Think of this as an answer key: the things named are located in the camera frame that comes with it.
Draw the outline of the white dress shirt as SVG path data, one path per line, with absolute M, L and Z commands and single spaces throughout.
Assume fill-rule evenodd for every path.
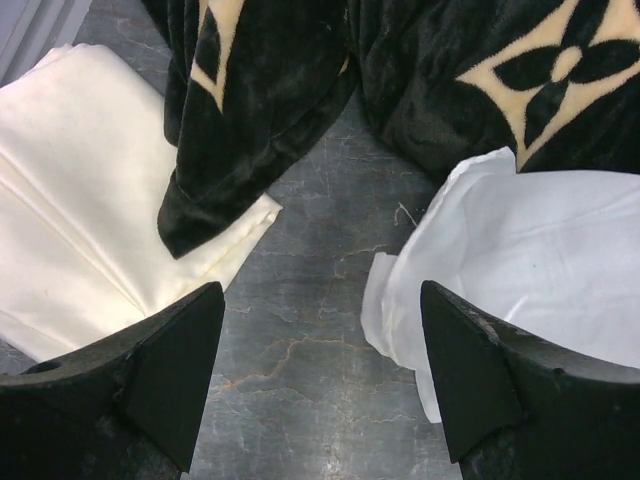
M 639 178 L 597 170 L 519 173 L 508 148 L 461 162 L 401 251 L 374 256 L 367 342 L 415 374 L 441 420 L 420 290 L 435 281 L 484 312 L 598 359 L 639 363 Z

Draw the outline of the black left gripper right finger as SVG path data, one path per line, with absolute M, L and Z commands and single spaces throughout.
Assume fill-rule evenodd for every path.
M 434 281 L 426 350 L 450 460 L 465 479 L 636 479 L 639 371 L 561 347 Z

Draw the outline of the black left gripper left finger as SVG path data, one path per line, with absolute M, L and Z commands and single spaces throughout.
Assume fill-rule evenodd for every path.
M 4 479 L 178 479 L 189 471 L 223 326 L 207 283 L 81 349 L 1 377 Z

